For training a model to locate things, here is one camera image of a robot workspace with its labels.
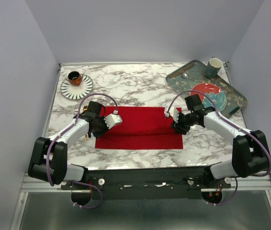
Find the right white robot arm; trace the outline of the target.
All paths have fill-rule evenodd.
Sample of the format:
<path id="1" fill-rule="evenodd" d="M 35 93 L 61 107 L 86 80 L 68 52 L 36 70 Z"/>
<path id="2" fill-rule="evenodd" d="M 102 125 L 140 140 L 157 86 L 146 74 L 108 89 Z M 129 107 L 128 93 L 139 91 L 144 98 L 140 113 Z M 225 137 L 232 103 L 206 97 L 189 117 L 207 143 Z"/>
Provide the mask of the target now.
<path id="1" fill-rule="evenodd" d="M 165 108 L 165 117 L 172 118 L 172 128 L 176 133 L 187 134 L 194 125 L 208 128 L 232 145 L 229 161 L 213 164 L 203 175 L 203 184 L 209 188 L 219 184 L 226 177 L 263 177 L 271 172 L 271 156 L 265 134 L 244 129 L 222 116 L 214 105 L 205 107 L 198 94 L 185 98 L 188 114 L 183 114 L 174 106 Z"/>

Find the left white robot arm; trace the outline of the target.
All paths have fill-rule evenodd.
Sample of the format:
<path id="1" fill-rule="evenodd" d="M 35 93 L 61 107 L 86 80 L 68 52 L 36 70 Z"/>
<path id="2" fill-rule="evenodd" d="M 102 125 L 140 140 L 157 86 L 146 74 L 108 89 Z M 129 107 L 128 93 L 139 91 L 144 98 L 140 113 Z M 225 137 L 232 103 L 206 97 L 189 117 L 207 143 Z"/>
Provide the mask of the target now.
<path id="1" fill-rule="evenodd" d="M 35 143 L 29 163 L 28 175 L 32 178 L 52 184 L 72 181 L 77 189 L 88 185 L 88 177 L 83 166 L 68 164 L 68 149 L 83 136 L 96 138 L 108 131 L 104 121 L 105 106 L 98 102 L 89 102 L 87 110 L 73 117 L 69 130 L 62 130 L 49 138 L 39 137 Z"/>

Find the red cloth napkin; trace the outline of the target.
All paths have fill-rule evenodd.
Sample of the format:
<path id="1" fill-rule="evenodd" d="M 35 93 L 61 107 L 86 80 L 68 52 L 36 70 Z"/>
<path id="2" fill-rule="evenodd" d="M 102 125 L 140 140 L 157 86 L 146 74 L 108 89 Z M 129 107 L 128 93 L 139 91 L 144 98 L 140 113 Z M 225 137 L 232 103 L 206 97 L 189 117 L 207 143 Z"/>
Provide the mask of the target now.
<path id="1" fill-rule="evenodd" d="M 106 150 L 180 150 L 182 135 L 171 127 L 163 107 L 119 106 L 122 123 L 97 138 L 95 148 Z"/>

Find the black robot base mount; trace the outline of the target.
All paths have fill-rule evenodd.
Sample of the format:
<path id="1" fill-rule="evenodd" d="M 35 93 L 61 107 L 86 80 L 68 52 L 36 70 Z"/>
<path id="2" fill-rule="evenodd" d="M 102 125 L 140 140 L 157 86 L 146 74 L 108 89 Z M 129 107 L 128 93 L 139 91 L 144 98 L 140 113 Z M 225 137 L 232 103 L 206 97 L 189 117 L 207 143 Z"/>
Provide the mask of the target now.
<path id="1" fill-rule="evenodd" d="M 86 169 L 80 183 L 67 182 L 72 201 L 90 200 L 202 199 L 221 200 L 220 191 L 230 188 L 224 179 L 214 179 L 206 166 L 148 169 Z"/>

